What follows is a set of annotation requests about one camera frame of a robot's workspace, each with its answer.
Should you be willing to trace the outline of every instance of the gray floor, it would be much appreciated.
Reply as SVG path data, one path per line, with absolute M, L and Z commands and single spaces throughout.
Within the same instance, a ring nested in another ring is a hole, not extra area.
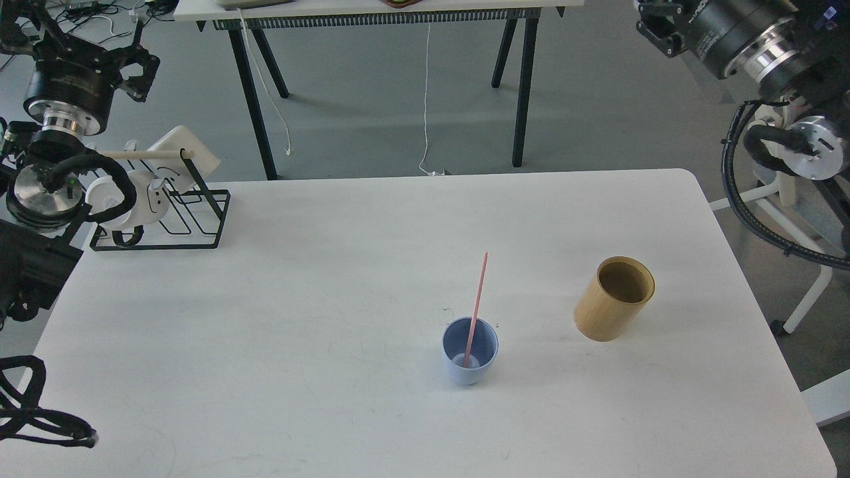
M 667 60 L 635 32 L 636 18 L 630 2 L 614 0 L 568 9 L 564 19 L 544 11 L 521 169 L 510 166 L 510 150 L 522 27 L 502 88 L 494 90 L 490 73 L 502 24 L 434 24 L 428 168 L 453 174 L 686 168 L 706 197 L 721 197 L 719 141 L 735 105 L 718 101 L 724 95 L 749 98 L 755 87 L 745 78 L 709 81 L 692 74 L 684 60 Z M 116 19 L 116 31 L 127 25 L 124 20 Z M 95 21 L 85 34 L 101 39 L 107 28 L 105 21 Z M 287 157 L 283 128 L 260 89 L 280 174 L 287 179 L 421 174 L 427 31 L 425 25 L 268 31 L 293 93 L 277 100 L 292 130 L 295 152 Z M 222 159 L 212 180 L 263 179 L 227 34 L 211 26 L 199 32 L 194 24 L 154 22 L 144 41 L 162 59 L 150 98 L 139 105 L 117 94 L 98 146 L 121 148 L 131 138 L 149 145 L 182 123 Z M 31 69 L 32 61 L 21 57 L 0 73 L 0 112 L 7 119 L 25 119 L 20 101 Z M 746 167 L 742 171 L 745 177 Z M 729 211 L 717 219 L 767 320 L 787 318 L 818 266 L 783 257 Z M 848 304 L 848 274 L 837 272 L 801 326 L 778 338 L 802 390 L 850 368 Z M 0 333 L 0 355 L 31 351 L 46 321 L 45 315 L 9 324 Z M 850 421 L 821 431 L 839 476 L 850 476 Z

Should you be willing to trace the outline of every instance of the wooden cylinder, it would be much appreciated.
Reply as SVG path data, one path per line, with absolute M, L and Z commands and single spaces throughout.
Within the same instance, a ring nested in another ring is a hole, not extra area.
M 622 256 L 606 259 L 575 306 L 575 325 L 589 339 L 616 339 L 654 293 L 655 279 L 645 265 Z

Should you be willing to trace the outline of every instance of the power cord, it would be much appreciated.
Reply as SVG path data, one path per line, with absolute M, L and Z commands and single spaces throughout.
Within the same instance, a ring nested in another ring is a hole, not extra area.
M 283 113 L 277 107 L 277 103 L 275 103 L 274 98 L 272 98 L 271 93 L 269 93 L 269 87 L 265 84 L 265 79 L 263 78 L 263 72 L 260 71 L 260 65 L 257 62 L 257 57 L 254 56 L 254 50 L 251 48 L 251 42 L 248 40 L 248 25 L 245 22 L 245 15 L 242 14 L 242 9 L 236 9 L 239 12 L 239 19 L 242 23 L 242 38 L 245 40 L 245 48 L 248 50 L 248 54 L 251 56 L 251 60 L 254 64 L 254 70 L 257 71 L 257 76 L 260 77 L 260 84 L 263 85 L 263 89 L 266 92 L 266 96 L 269 97 L 269 101 L 271 101 L 271 105 L 275 108 L 275 112 L 277 113 L 277 117 L 279 117 L 281 122 L 283 122 L 283 128 L 286 130 L 286 155 L 292 155 L 292 139 L 289 137 L 289 125 L 286 124 L 286 119 L 283 117 Z
M 19 367 L 29 368 L 32 372 L 23 392 L 18 391 L 4 373 Z M 0 424 L 0 441 L 14 438 L 61 447 L 94 447 L 98 442 L 98 434 L 88 422 L 70 413 L 48 410 L 38 405 L 46 379 L 47 369 L 44 362 L 35 356 L 0 358 L 0 419 L 7 419 L 5 423 Z M 46 438 L 19 433 L 27 425 L 66 438 Z

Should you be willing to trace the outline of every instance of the stirring stick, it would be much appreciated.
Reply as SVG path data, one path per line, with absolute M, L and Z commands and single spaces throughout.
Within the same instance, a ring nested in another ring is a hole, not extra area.
M 479 292 L 475 296 L 475 308 L 473 319 L 469 323 L 469 338 L 467 339 L 467 353 L 463 354 L 463 368 L 469 366 L 469 352 L 473 349 L 473 335 L 475 334 L 475 322 L 478 320 L 478 306 L 481 304 L 481 288 L 484 286 L 484 271 L 487 270 L 487 252 L 484 253 L 484 263 L 481 264 L 481 278 L 479 279 Z

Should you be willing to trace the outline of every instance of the black cable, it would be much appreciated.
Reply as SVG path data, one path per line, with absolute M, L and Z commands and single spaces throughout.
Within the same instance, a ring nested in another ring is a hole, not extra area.
M 115 181 L 115 186 L 124 195 L 124 200 L 117 206 L 99 213 L 90 214 L 86 218 L 86 221 L 89 222 L 104 223 L 121 217 L 136 204 L 136 187 L 133 185 L 133 181 L 127 176 L 127 171 L 114 159 L 99 154 L 97 151 L 87 150 L 85 153 L 71 156 L 68 159 L 58 162 L 50 169 L 50 172 L 42 183 L 48 191 L 56 191 L 62 187 L 65 176 L 68 174 L 96 168 L 106 171 L 112 177 L 112 180 Z
M 740 192 L 738 191 L 738 185 L 735 183 L 734 177 L 734 154 L 735 147 L 738 144 L 738 141 L 741 135 L 746 128 L 747 123 L 752 119 L 753 115 L 756 113 L 756 110 L 761 105 L 777 105 L 775 103 L 766 103 L 762 101 L 745 101 L 738 110 L 735 112 L 735 116 L 732 118 L 732 122 L 729 124 L 729 131 L 727 132 L 726 139 L 723 141 L 723 155 L 722 155 L 722 179 L 723 179 L 723 189 L 726 191 L 726 198 L 729 200 L 729 208 L 732 209 L 735 216 L 744 224 L 744 226 L 750 230 L 756 236 L 762 238 L 764 241 L 769 244 L 774 245 L 777 248 L 782 249 L 785 252 L 785 255 L 796 255 L 797 257 L 803 258 L 805 260 L 809 260 L 821 265 L 826 265 L 828 267 L 834 267 L 836 269 L 844 269 L 850 270 L 850 260 L 842 259 L 836 256 L 832 256 L 829 254 L 819 253 L 817 251 L 813 251 L 812 249 L 805 248 L 795 242 L 789 241 L 784 237 L 780 236 L 761 221 L 759 221 L 756 216 L 747 208 L 744 200 L 740 197 Z
M 6 60 L 6 61 L 3 63 L 3 66 L 0 66 L 0 71 L 5 70 L 5 69 L 6 69 L 6 66 L 8 66 L 8 65 L 9 65 L 9 63 L 12 63 L 12 60 L 14 60 L 14 55 L 9 56 L 9 57 L 8 57 L 8 60 Z
M 18 391 L 3 373 L 18 367 L 27 367 L 32 371 L 30 381 L 23 392 Z M 88 422 L 70 413 L 48 410 L 38 405 L 46 379 L 47 369 L 44 362 L 35 356 L 0 358 L 0 418 L 8 418 L 6 423 L 0 424 L 0 441 L 15 438 L 62 447 L 94 447 L 98 435 Z M 45 438 L 19 433 L 27 425 L 66 438 Z
M 145 228 L 141 225 L 137 225 L 133 228 L 133 233 L 130 235 L 130 238 L 125 241 L 124 233 L 120 230 L 114 230 L 112 231 L 112 241 L 119 248 L 131 248 L 142 240 L 142 236 L 144 234 Z

